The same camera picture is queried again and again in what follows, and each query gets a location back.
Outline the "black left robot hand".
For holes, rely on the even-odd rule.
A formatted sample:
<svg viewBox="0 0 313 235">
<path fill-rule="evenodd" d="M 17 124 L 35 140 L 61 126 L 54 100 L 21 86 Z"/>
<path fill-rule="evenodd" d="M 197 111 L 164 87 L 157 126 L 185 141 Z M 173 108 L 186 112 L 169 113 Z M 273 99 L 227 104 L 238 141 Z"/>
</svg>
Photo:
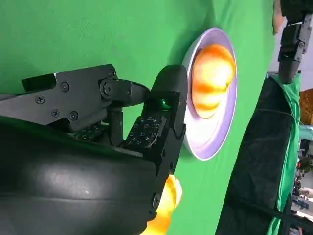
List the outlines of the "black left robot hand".
<svg viewBox="0 0 313 235">
<path fill-rule="evenodd" d="M 282 84 L 290 84 L 298 74 L 302 56 L 308 49 L 312 33 L 313 2 L 311 0 L 282 0 L 282 16 L 287 19 L 278 56 L 278 76 Z"/>
</svg>

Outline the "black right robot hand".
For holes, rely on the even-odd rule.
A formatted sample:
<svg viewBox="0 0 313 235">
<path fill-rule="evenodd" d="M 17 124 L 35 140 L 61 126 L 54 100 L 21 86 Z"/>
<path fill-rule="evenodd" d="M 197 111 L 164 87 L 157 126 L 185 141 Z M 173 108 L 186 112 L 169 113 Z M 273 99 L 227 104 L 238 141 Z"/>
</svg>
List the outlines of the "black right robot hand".
<svg viewBox="0 0 313 235">
<path fill-rule="evenodd" d="M 138 235 L 160 214 L 186 125 L 187 72 L 151 88 L 113 65 L 22 80 L 0 96 L 0 232 Z"/>
</svg>

